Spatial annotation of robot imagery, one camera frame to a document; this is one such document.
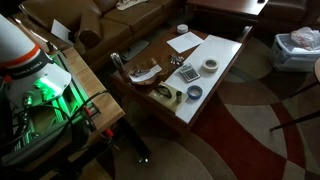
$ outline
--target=tape roll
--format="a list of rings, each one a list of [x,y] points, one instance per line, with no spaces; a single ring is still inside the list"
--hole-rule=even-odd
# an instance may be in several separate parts
[[[202,64],[203,70],[209,73],[215,73],[219,68],[219,62],[214,59],[206,59]]]
[[[180,24],[177,26],[177,32],[179,34],[184,34],[184,33],[187,33],[188,32],[188,26],[185,25],[185,24]]]
[[[187,95],[190,99],[197,100],[202,96],[202,89],[199,86],[190,86],[187,90]]]

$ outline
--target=sofa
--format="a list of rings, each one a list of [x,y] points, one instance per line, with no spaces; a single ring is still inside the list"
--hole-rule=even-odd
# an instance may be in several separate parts
[[[58,49],[69,44],[50,33],[56,19],[71,33],[73,47],[93,71],[182,9],[185,0],[148,0],[125,10],[117,0],[26,0],[21,13],[12,17],[25,28],[50,41]]]
[[[320,28],[320,0],[269,0],[258,16],[257,27],[271,32],[291,32],[307,26]]]

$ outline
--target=trash bag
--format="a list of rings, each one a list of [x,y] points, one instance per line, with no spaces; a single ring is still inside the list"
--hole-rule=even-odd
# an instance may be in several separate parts
[[[291,32],[291,39],[300,47],[309,51],[320,49],[320,33],[309,27],[303,27]]]

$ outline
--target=carpet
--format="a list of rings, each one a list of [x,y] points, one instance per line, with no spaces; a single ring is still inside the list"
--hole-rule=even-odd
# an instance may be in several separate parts
[[[138,163],[121,138],[111,174],[117,180],[320,179],[319,117],[269,131],[320,109],[320,87],[288,98],[315,79],[312,73],[275,71],[269,52],[259,37],[251,38],[186,135],[124,98],[126,118],[152,154],[148,163]]]

